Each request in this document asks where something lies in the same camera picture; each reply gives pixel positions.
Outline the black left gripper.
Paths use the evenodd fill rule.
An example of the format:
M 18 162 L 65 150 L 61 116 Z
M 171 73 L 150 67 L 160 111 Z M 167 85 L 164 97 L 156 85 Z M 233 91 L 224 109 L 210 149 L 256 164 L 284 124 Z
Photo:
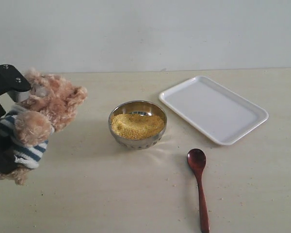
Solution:
M 30 96 L 31 84 L 10 64 L 0 65 L 0 96 L 8 94 L 13 101 L 24 101 Z M 6 111 L 0 104 L 0 119 Z M 0 135 L 0 180 L 17 168 L 12 140 Z

